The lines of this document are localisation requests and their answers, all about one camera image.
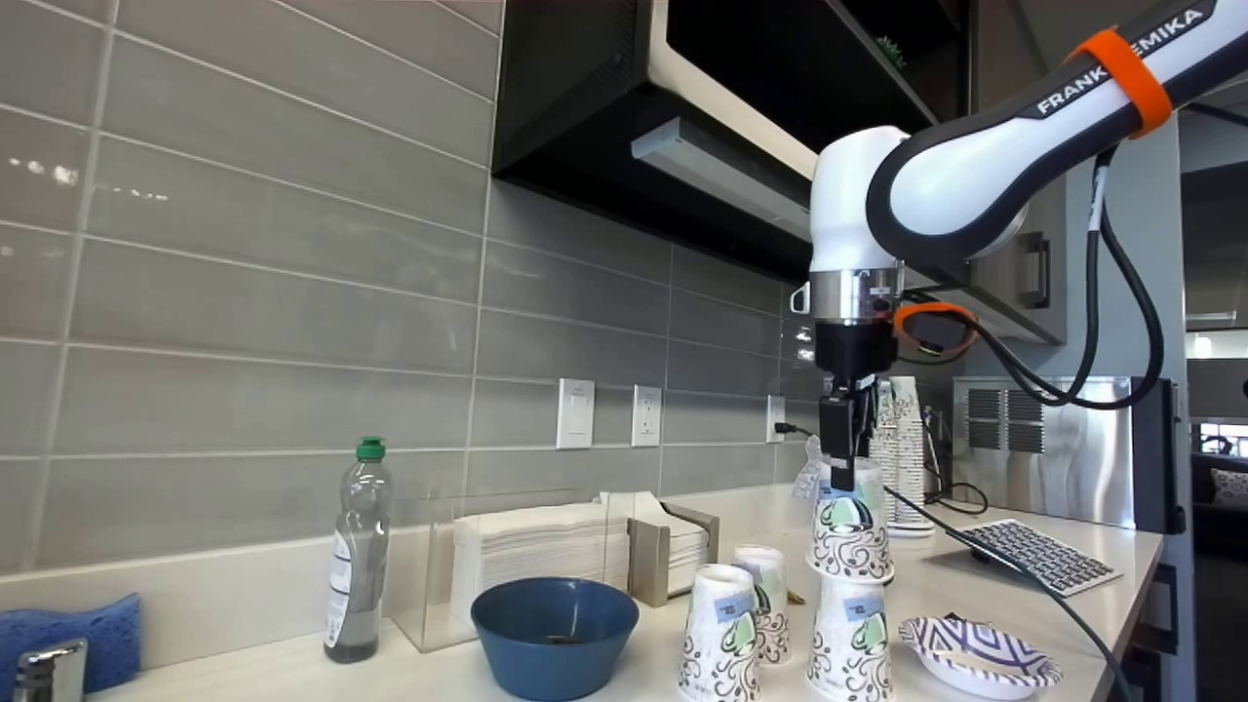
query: patterned plate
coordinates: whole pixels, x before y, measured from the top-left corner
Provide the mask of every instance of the patterned plate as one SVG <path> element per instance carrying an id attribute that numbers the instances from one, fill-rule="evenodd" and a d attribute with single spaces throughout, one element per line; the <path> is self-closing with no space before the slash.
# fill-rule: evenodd
<path id="1" fill-rule="evenodd" d="M 1025 641 L 1007 635 L 981 622 L 916 615 L 901 624 L 901 641 L 921 654 L 921 663 L 981 697 L 1033 697 L 1057 684 L 1057 666 L 1033 652 Z"/>

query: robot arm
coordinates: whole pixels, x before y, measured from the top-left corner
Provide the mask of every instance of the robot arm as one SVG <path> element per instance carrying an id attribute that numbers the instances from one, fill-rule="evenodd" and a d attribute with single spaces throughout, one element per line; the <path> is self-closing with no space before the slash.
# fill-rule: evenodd
<path id="1" fill-rule="evenodd" d="M 821 147 L 812 186 L 815 363 L 830 374 L 821 448 L 854 453 L 839 445 L 851 442 L 841 429 L 897 357 L 890 309 L 901 260 L 956 285 L 976 253 L 1011 233 L 1033 192 L 1241 72 L 1248 0 L 1181 0 L 1094 36 L 994 108 L 916 137 L 865 129 Z"/>

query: plastic water bottle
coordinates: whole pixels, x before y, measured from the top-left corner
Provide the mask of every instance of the plastic water bottle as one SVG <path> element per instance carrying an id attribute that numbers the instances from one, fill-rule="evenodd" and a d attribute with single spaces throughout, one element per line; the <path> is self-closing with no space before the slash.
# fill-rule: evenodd
<path id="1" fill-rule="evenodd" d="M 391 548 L 391 493 L 386 445 L 364 439 L 353 466 L 340 487 L 340 527 L 327 572 L 327 631 L 325 654 L 335 663 L 370 660 L 378 652 L 386 548 Z"/>

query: bottle cap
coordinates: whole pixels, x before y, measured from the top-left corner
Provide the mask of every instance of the bottle cap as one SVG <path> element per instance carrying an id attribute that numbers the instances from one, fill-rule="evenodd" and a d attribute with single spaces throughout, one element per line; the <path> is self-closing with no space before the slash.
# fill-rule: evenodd
<path id="1" fill-rule="evenodd" d="M 364 442 L 353 445 L 353 462 L 357 462 L 357 466 L 383 466 L 383 458 L 386 458 L 386 442 L 383 442 L 383 439 L 364 439 Z"/>

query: electrical outlet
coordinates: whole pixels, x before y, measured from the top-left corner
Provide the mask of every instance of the electrical outlet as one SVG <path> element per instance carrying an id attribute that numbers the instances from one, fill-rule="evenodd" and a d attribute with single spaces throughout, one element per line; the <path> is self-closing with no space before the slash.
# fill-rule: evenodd
<path id="1" fill-rule="evenodd" d="M 631 445 L 657 445 L 657 388 L 631 388 Z"/>
<path id="2" fill-rule="evenodd" d="M 767 427 L 763 427 L 763 439 L 767 439 L 767 442 L 780 442 L 780 439 L 784 439 L 784 435 L 777 435 L 777 420 L 786 420 L 784 400 L 780 400 L 780 393 L 767 393 Z"/>
<path id="3" fill-rule="evenodd" d="M 594 384 L 559 380 L 555 448 L 594 445 Z"/>

